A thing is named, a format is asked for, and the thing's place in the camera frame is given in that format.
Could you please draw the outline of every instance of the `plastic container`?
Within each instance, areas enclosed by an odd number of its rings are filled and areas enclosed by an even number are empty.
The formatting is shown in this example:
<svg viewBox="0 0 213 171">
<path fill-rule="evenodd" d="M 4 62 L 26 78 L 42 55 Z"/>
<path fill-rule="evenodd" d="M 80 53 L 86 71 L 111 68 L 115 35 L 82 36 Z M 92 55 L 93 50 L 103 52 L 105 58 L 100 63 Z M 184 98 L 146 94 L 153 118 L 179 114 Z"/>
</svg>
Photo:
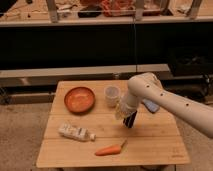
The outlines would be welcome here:
<svg viewBox="0 0 213 171">
<path fill-rule="evenodd" d="M 63 123 L 58 132 L 60 135 L 78 141 L 95 141 L 95 134 L 90 133 L 87 129 Z"/>
<path fill-rule="evenodd" d="M 116 86 L 107 86 L 104 89 L 105 101 L 108 107 L 116 107 L 120 99 L 120 89 Z"/>
</svg>

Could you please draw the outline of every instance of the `bottle cap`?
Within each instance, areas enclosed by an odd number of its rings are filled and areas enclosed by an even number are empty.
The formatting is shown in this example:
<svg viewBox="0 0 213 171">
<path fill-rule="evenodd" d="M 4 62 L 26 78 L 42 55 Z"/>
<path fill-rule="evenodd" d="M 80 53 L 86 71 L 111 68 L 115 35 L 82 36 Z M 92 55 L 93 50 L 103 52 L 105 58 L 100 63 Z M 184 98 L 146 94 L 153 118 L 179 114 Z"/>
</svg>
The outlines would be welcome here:
<svg viewBox="0 0 213 171">
<path fill-rule="evenodd" d="M 90 134 L 90 140 L 95 141 L 95 134 Z"/>
</svg>

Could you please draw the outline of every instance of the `table leg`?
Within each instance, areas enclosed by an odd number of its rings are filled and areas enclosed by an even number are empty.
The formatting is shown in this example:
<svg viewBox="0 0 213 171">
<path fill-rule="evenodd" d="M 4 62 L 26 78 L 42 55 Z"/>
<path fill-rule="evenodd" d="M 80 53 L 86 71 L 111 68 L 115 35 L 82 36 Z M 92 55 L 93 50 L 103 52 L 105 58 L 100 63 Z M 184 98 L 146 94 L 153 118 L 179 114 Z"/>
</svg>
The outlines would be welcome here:
<svg viewBox="0 0 213 171">
<path fill-rule="evenodd" d="M 167 165 L 146 165 L 146 166 L 140 166 L 141 169 L 144 169 L 145 171 L 162 171 L 164 168 L 167 167 Z"/>
<path fill-rule="evenodd" d="M 63 168 L 56 168 L 57 171 L 64 171 Z"/>
</svg>

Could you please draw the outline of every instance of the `white bottle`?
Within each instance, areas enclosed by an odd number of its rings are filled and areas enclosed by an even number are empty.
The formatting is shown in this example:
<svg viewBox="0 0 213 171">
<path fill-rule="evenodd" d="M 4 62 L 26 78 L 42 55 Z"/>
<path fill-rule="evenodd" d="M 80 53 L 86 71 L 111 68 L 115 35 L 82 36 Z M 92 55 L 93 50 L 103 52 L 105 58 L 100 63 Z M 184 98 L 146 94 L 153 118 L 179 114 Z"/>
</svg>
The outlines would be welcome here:
<svg viewBox="0 0 213 171">
<path fill-rule="evenodd" d="M 87 129 L 63 123 L 58 129 L 60 135 L 78 141 L 95 141 L 95 134 Z"/>
</svg>

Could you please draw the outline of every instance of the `white cup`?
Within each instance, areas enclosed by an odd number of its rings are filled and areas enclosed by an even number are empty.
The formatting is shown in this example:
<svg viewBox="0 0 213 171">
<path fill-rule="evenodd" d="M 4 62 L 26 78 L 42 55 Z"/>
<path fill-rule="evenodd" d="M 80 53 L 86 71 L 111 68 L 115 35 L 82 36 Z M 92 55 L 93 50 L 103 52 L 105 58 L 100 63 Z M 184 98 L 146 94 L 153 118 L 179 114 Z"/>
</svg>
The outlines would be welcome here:
<svg viewBox="0 0 213 171">
<path fill-rule="evenodd" d="M 120 89 L 116 86 L 108 86 L 104 90 L 105 101 L 108 107 L 116 107 L 120 99 Z"/>
</svg>

